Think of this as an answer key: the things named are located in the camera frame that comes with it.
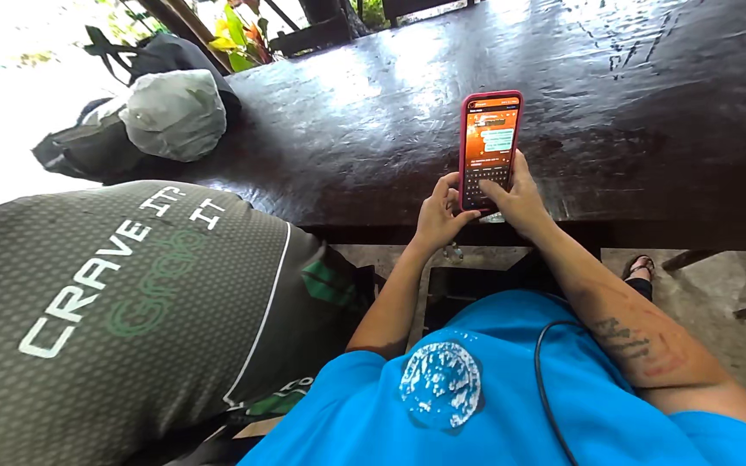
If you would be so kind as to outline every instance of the black bag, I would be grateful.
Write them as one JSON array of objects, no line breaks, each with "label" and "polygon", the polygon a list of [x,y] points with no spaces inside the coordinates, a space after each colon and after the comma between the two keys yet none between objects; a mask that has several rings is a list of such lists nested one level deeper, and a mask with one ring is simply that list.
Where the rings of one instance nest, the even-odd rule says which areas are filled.
[{"label": "black bag", "polygon": [[[167,73],[175,69],[209,69],[226,108],[226,128],[231,128],[237,120],[240,113],[240,101],[238,101],[234,91],[223,79],[217,68],[201,49],[190,41],[159,33],[141,40],[137,47],[118,46],[110,43],[98,27],[86,26],[85,29],[93,42],[93,44],[85,46],[85,51],[89,55],[102,58],[111,76],[125,85],[130,86],[140,76],[150,73]],[[120,53],[134,54],[134,57],[129,57],[131,63],[126,63],[120,57]],[[114,58],[122,68],[129,71],[131,78],[128,83],[123,82],[114,73],[109,57]]]},{"label": "black bag", "polygon": [[83,118],[110,99],[88,102],[76,126],[48,134],[32,149],[33,156],[48,172],[92,182],[114,184],[145,158],[159,158],[137,148],[119,118],[98,125],[83,125]]},{"label": "black bag", "polygon": [[[111,76],[117,78],[109,57],[131,75],[131,85],[140,76],[150,73],[166,73],[177,69],[208,69],[217,84],[223,105],[226,108],[226,128],[233,127],[240,113],[240,101],[223,76],[195,44],[168,34],[156,34],[140,41],[137,47],[112,44],[94,26],[86,26],[93,44],[85,46],[90,55],[100,57]],[[133,54],[127,63],[121,53]],[[151,160],[165,164],[160,157],[145,154],[129,140],[125,124],[119,119],[110,119],[99,126],[81,125],[82,119],[93,109],[109,99],[89,102],[73,128],[48,134],[32,150],[34,157],[48,171],[75,178],[84,178],[100,183],[114,184],[128,181],[125,176],[140,162]]]}]

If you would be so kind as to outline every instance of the foot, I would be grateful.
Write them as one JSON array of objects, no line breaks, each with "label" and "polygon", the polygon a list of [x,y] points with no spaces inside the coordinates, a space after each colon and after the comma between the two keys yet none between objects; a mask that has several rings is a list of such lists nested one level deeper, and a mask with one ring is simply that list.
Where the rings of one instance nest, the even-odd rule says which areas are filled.
[{"label": "foot", "polygon": [[652,281],[654,277],[655,263],[652,262],[652,259],[648,255],[639,255],[629,266],[629,272],[625,280],[644,279]]}]

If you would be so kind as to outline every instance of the dotted fabric pattern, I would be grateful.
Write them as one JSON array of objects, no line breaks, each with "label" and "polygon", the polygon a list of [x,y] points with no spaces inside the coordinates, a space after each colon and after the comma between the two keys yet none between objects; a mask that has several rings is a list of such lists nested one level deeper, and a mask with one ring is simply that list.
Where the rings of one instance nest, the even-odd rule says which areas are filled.
[{"label": "dotted fabric pattern", "polygon": [[[161,217],[139,208],[165,186],[186,195],[165,192],[178,200],[154,200],[171,206]],[[206,221],[189,220],[207,198],[225,209],[203,209],[206,217],[221,217],[212,230]],[[119,249],[109,237],[124,220],[151,230],[142,241],[118,236],[130,255],[97,255],[98,249]],[[185,255],[168,262],[162,257],[177,253],[158,243],[180,231],[202,242],[192,249],[187,271]],[[228,408],[222,397],[264,317],[286,235],[286,222],[252,210],[238,196],[185,183],[133,182],[0,206],[0,464],[117,464],[146,440]],[[313,249],[303,255],[313,257],[318,242],[305,242]],[[99,274],[102,290],[73,281],[93,257],[120,266]],[[182,271],[154,281],[171,292],[167,310],[147,332],[112,333],[114,306],[145,298],[141,283],[158,260],[166,260],[163,270]],[[45,312],[68,285],[80,286],[86,297],[98,293],[73,311],[78,323]],[[19,351],[42,317],[48,320],[33,341],[37,346],[52,347],[74,326],[52,358]],[[144,312],[136,319],[150,317]],[[237,390],[231,395],[239,397]]]}]

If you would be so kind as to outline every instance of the gray jersey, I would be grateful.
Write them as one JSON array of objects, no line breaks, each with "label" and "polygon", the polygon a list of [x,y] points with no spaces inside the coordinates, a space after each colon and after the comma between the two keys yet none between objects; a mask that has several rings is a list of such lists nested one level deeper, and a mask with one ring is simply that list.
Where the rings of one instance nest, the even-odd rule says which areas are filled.
[{"label": "gray jersey", "polygon": [[352,270],[185,183],[0,206],[0,464],[118,464],[228,409],[285,412],[366,309]]}]

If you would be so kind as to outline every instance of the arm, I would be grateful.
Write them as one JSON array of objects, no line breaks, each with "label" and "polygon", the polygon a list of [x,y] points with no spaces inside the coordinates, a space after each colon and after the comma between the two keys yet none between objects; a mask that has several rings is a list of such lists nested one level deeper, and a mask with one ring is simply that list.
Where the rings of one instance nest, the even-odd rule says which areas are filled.
[{"label": "arm", "polygon": [[519,151],[513,181],[511,192],[484,180],[480,186],[541,250],[578,318],[638,395],[667,414],[697,409],[746,422],[746,390],[682,326],[557,227]]},{"label": "arm", "polygon": [[451,188],[459,173],[439,179],[433,194],[422,202],[416,235],[405,248],[385,287],[370,306],[347,344],[347,351],[367,350],[387,359],[405,353],[410,323],[416,309],[422,269],[437,249],[445,247],[479,211],[462,212],[454,217],[459,192]]}]

